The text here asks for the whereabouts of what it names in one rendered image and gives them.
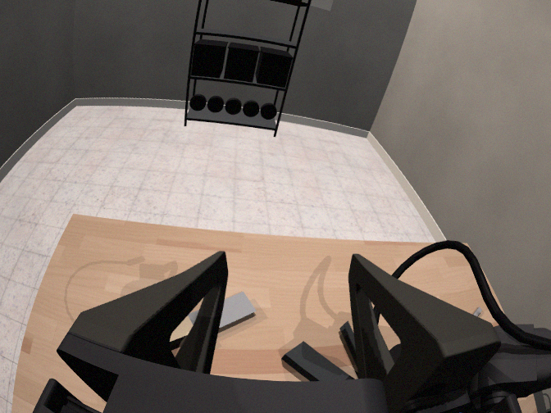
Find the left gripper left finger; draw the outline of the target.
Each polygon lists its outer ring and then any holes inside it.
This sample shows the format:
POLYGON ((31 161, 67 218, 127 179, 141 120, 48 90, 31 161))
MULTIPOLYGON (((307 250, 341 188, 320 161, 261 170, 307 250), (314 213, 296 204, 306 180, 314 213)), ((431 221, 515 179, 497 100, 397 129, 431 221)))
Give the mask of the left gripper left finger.
POLYGON ((210 374, 227 280, 226 254, 219 251, 169 279, 80 312, 68 332, 127 356, 210 374), (194 325, 174 356, 171 334, 202 299, 194 325))

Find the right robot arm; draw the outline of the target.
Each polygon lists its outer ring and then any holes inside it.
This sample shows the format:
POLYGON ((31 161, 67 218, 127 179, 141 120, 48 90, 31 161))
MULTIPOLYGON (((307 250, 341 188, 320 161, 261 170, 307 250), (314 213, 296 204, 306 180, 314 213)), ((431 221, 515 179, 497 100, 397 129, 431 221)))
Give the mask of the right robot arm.
MULTIPOLYGON (((551 330, 534 324, 515 324, 529 334, 551 339, 551 330)), ((486 413, 508 394, 528 397, 551 388, 551 348, 520 343, 500 325, 494 329, 501 346, 465 386, 471 404, 462 413, 486 413)))

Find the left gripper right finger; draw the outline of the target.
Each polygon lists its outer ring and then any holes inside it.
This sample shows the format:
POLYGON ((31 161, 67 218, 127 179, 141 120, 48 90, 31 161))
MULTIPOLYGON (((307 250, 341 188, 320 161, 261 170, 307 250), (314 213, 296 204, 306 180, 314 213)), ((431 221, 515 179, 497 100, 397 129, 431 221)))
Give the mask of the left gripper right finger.
POLYGON ((358 378, 383 382, 389 413, 466 387, 501 346, 490 322, 396 279, 360 254, 352 255, 348 285, 358 378), (371 303, 400 339, 395 364, 371 303))

